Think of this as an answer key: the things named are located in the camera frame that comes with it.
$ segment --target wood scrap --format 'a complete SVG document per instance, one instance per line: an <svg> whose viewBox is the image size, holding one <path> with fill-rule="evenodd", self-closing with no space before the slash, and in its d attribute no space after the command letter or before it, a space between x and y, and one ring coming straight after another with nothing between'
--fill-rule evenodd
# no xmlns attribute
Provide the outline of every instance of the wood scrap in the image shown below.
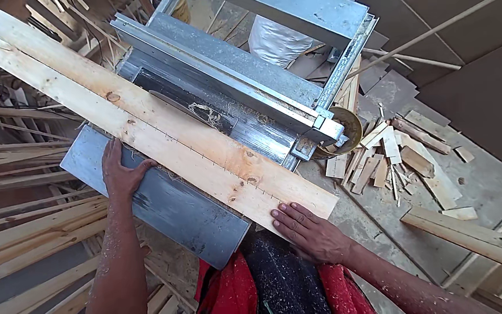
<svg viewBox="0 0 502 314"><path fill-rule="evenodd" d="M326 161L325 175L331 178L344 179L348 154L338 155Z"/></svg>
<svg viewBox="0 0 502 314"><path fill-rule="evenodd" d="M383 158L380 163L377 171L375 173L375 183L373 186L378 188L384 188L385 182L387 179L387 171L388 171L388 162L386 158Z"/></svg>
<svg viewBox="0 0 502 314"><path fill-rule="evenodd" d="M375 170L375 167L379 164L380 160L377 158L369 157L367 158L367 161L365 163L365 167L361 171L361 174L358 178L357 183L354 185L352 188L352 193L356 194L362 194L363 189L367 185L367 182L369 181L369 178L371 177L371 174Z"/></svg>
<svg viewBox="0 0 502 314"><path fill-rule="evenodd" d="M420 115L416 111L410 111L405 117L407 121L413 123L414 125L421 128L423 131L428 132L433 135L437 139L440 139L443 142L451 139L452 135L456 135L456 132L450 131L445 127L442 127L430 119Z"/></svg>
<svg viewBox="0 0 502 314"><path fill-rule="evenodd" d="M416 153L409 146L406 146L401 151L402 160L410 167L414 168L419 174L426 178L435 177L435 165L430 163L422 155Z"/></svg>
<svg viewBox="0 0 502 314"><path fill-rule="evenodd" d="M462 207L462 208L455 208L453 210L443 210L441 211L441 213L448 217L460 220L478 219L478 214L476 213L476 210L474 210L473 207Z"/></svg>
<svg viewBox="0 0 502 314"><path fill-rule="evenodd" d="M442 153L444 155L448 155L451 152L451 147L448 146L447 144L438 141L429 134L418 131L416 130L413 126L409 125L408 122L400 119L400 118L394 118L392 120L392 126L397 128L398 130L401 130L402 132L410 135L411 137L415 138L416 140L422 142L425 146L430 147L439 153Z"/></svg>
<svg viewBox="0 0 502 314"><path fill-rule="evenodd" d="M474 155L468 151L464 146L455 148L455 152L462 158L465 163L469 163L475 159Z"/></svg>
<svg viewBox="0 0 502 314"><path fill-rule="evenodd" d="M359 176L361 175L361 172L363 171L363 168L365 167L365 163L367 162L367 158L373 156L375 153L375 149L367 149L363 156L361 157L361 160L358 163L358 166L354 170L354 174L352 175L352 179L350 179L350 182L356 184L358 182Z"/></svg>

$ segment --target table saw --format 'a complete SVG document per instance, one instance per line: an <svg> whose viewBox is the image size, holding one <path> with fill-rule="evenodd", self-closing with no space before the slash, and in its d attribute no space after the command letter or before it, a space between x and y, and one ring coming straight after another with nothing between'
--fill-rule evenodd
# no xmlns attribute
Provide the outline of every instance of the table saw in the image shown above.
<svg viewBox="0 0 502 314"><path fill-rule="evenodd" d="M343 139L345 126L331 120L328 109L378 19L367 6L350 0L229 2L342 51L324 88L172 18L177 0L162 0L146 25L116 14L111 25L132 46L116 72L294 171L318 145ZM107 140L84 126L61 163L104 195L101 156ZM142 160L124 147L123 165L134 168ZM133 214L218 269L250 226L246 218L161 168L145 175Z"/></svg>

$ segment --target wooden slat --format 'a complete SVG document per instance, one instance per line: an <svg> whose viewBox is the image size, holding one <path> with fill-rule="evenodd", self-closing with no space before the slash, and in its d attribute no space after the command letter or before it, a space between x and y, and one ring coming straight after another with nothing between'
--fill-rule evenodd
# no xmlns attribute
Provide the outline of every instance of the wooden slat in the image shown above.
<svg viewBox="0 0 502 314"><path fill-rule="evenodd" d="M74 291L70 296L52 307L46 314L77 314L84 309L88 303L90 289L94 283L94 278L85 283L82 287Z"/></svg>
<svg viewBox="0 0 502 314"><path fill-rule="evenodd" d="M17 204L17 205L12 205L12 206L7 206L4 208L0 208L0 215L5 215L5 214L10 214L17 212L19 210L25 210L33 206L38 206L41 204L57 201L59 199L67 198L67 197L73 197L73 196L79 196L88 192L94 192L93 189L87 189L87 190L80 190L77 192L72 192L72 193L67 193L64 195L59 195L59 196L54 196L54 197L48 197L44 199L39 199L37 201L32 201L32 202L27 202L27 203L22 203L22 204Z"/></svg>
<svg viewBox="0 0 502 314"><path fill-rule="evenodd" d="M401 156L404 163L414 168L419 174L427 178L435 177L435 165L430 163L422 155L416 153L411 147L404 147L401 151Z"/></svg>
<svg viewBox="0 0 502 314"><path fill-rule="evenodd" d="M100 256L89 259L79 266L71 268L64 273L5 301L4 303L1 303L0 313L20 313L21 311L28 309L40 300L51 296L57 291L65 289L84 275L96 270L99 260Z"/></svg>
<svg viewBox="0 0 502 314"><path fill-rule="evenodd" d="M502 264L502 233L421 207L412 208L401 221Z"/></svg>
<svg viewBox="0 0 502 314"><path fill-rule="evenodd" d="M87 239L98 232L104 231L107 225L108 222L106 219L98 220L92 224L80 227L79 229L64 232L64 234L57 238L51 239L39 246L35 246L28 252L20 254L9 261L5 261L0 264L0 279L32 265L37 261L41 261L75 243Z"/></svg>
<svg viewBox="0 0 502 314"><path fill-rule="evenodd" d="M64 153L68 150L69 150L68 147L62 147L62 148L56 148L56 149L48 149L48 150L44 150L44 151L38 152L38 153L20 154L20 155L16 155L16 156L7 157L7 158L1 158L0 165L15 163L17 161L22 161L22 160L39 158L39 157L43 157L43 156Z"/></svg>
<svg viewBox="0 0 502 314"><path fill-rule="evenodd" d="M44 185L44 184L50 184L50 183L56 183L56 182L64 182L64 181L70 181L70 180L76 180L76 178L72 174L68 173L67 171L16 176L13 178L1 179L0 180L0 190L2 190L2 189L29 188L29 187L35 187L38 185Z"/></svg>
<svg viewBox="0 0 502 314"><path fill-rule="evenodd" d="M60 119L60 120L75 120L83 121L83 118L67 113L54 113L50 111L33 110L33 109L15 109L0 107L0 117L22 117L34 119Z"/></svg>
<svg viewBox="0 0 502 314"><path fill-rule="evenodd" d="M281 201L329 217L338 197L1 11L0 23L0 66L222 203L273 232ZM110 91L120 100L106 100Z"/></svg>
<svg viewBox="0 0 502 314"><path fill-rule="evenodd" d="M425 146L430 147L439 153L448 155L451 152L451 147L447 144L438 141L429 136L429 134L424 133L422 131L416 130L413 126L409 125L408 122L403 121L399 118L394 118L392 121L392 125L401 130L402 132L410 135L414 139L422 142Z"/></svg>
<svg viewBox="0 0 502 314"><path fill-rule="evenodd" d="M30 221L10 229L0 231L0 250L23 240L33 238L59 225L78 220L98 211L98 205L104 201L98 200L69 208L52 215Z"/></svg>
<svg viewBox="0 0 502 314"><path fill-rule="evenodd" d="M38 166L38 167L22 168L22 169L17 169L17 170L0 172L0 176L6 176L6 175L12 175L12 174L18 174L18 173L24 173L24 172L30 172L30 171L47 169L47 168L53 168L53 167L59 167L59 164L43 165L43 166Z"/></svg>

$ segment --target white bag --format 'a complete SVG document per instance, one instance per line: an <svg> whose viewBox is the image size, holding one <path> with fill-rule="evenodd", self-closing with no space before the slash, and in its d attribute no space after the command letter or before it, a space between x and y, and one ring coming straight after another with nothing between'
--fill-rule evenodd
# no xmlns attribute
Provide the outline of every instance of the white bag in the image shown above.
<svg viewBox="0 0 502 314"><path fill-rule="evenodd" d="M311 48L312 44L311 37L259 15L249 35L249 52L282 68Z"/></svg>

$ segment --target wooden stick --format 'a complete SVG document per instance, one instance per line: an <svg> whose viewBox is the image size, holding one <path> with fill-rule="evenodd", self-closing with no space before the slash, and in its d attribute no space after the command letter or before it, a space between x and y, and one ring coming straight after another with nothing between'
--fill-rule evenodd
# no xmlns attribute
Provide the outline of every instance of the wooden stick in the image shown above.
<svg viewBox="0 0 502 314"><path fill-rule="evenodd" d="M14 125L9 125L9 124L3 124L0 123L0 126L2 127L8 127L9 129L14 129L14 130L19 130L19 131L24 131L24 132L30 132L32 134L38 134L38 135L44 135L47 136L48 138L54 138L54 139L60 139L60 140L66 140L66 141L71 141L72 139L65 138L63 136L58 136L58 135L53 135L45 132L40 132L40 131L34 131L30 129L26 129L24 127L19 127L19 126L14 126Z"/></svg>
<svg viewBox="0 0 502 314"><path fill-rule="evenodd" d="M375 55L383 55L383 56L387 54L386 51L380 51L380 50L369 49L369 48L363 48L362 51L364 51L366 53L373 53ZM434 60L422 59L422 58L418 58L415 56L399 55L398 53L393 55L393 58L435 65L437 67L447 68L447 69L452 69L452 70L460 70L462 68L461 66L456 65L456 64L450 64L450 63L444 63L444 62L439 62L439 61L434 61Z"/></svg>
<svg viewBox="0 0 502 314"><path fill-rule="evenodd" d="M220 10L224 7L226 4L226 0L222 1L222 4L220 4L220 7L218 8L218 11L216 11L216 14L214 14L214 18L212 21L210 21L210 25L206 28L206 33L210 32L210 28L213 27L214 21L216 21L216 18L218 17L218 14L220 13Z"/></svg>
<svg viewBox="0 0 502 314"><path fill-rule="evenodd" d="M63 199L63 198L79 196L79 195L82 195L82 194L85 194L88 192L94 192L94 190L93 189L80 190L80 191L73 192L73 193L68 193L68 194L54 196L54 197L48 197L48 198L44 198L44 199L39 199L37 201L26 202L26 203L22 203L22 204L17 204L17 205L12 205L12 206L8 206L8 207L0 208L0 215L11 214L11 213L17 212L19 210L25 210L25 209L28 209L33 206L38 206L41 204L57 201L57 200Z"/></svg>
<svg viewBox="0 0 502 314"><path fill-rule="evenodd" d="M416 38L414 38L414 39L412 39L412 40L408 41L408 42L407 42L407 43L405 43L404 45L402 45L402 46L400 46L400 47L398 47L398 48L394 49L393 51L391 51L391 52L387 53L386 55L384 55L384 56L380 57L379 59L377 59L377 60L375 60L375 61L371 62L370 64L366 65L364 68L361 68L361 69L359 69L359 70L357 70L357 71L354 71L354 72L350 73L350 75L348 75L346 79L349 79L349 78L351 78L351 77L353 77L353 76L355 76L355 75L358 75L358 74L360 74L361 72L363 72L363 71L367 70L368 68L371 68L373 65L375 65L375 64L379 64L379 63L381 63L381 62L383 62L383 61L385 61L385 60L389 59L390 57L392 57L392 56L393 56L393 55L395 55L396 53L399 53L399 52L401 52L402 50L404 50L404 49L406 49L406 48L408 48L408 47L411 47L412 45L414 45L414 44L416 44L416 43L418 43L418 42L420 42L420 41L422 41L422 40L424 40L424 39L428 38L429 36L433 35L434 33L438 32L438 31L442 30L443 28L445 28L445 27L447 27L447 26L449 26L449 25L452 25L452 24L454 24L455 22L457 22L457 21L459 21L459 20L461 20L461 19L465 18L466 16L468 16L468 15L470 15L470 14L472 14L472 13L474 13L474 12L478 11L479 9L481 9L481 8L483 8L484 6L486 6L486 5L490 4L490 3L492 3L493 1L495 1L495 0L483 0L482 2L480 2L480 3L476 4L475 6L471 7L470 9L468 9L468 10L466 10L466 11L464 11L464 12L460 13L459 15L457 15L457 16L455 16L455 17L451 18L450 20L448 20L448 21L444 22L443 24L441 24L441 25L439 25L439 26L437 26L437 27L435 27L435 28L430 29L429 31L427 31L427 32L425 32L425 33L423 33L423 34L419 35L418 37L416 37Z"/></svg>
<svg viewBox="0 0 502 314"><path fill-rule="evenodd" d="M125 49L125 47L123 47L120 43L118 43L114 37L112 37L111 35L109 35L107 32L105 32L104 30L102 30L100 27L98 27L96 24L94 24L94 22L90 19L90 18L87 18L86 16L84 16L84 14L82 14L79 10L77 10L74 6L68 4L67 2L65 2L65 5L67 6L68 9L70 9L71 11L75 12L78 16L80 16L80 18L84 19L89 25L91 25L92 27L94 27L97 31L99 31L100 33L102 33L102 35L106 36L109 40L113 41L113 43L115 45L117 45L117 47L121 48L121 50L123 50L124 52L127 52L128 50Z"/></svg>

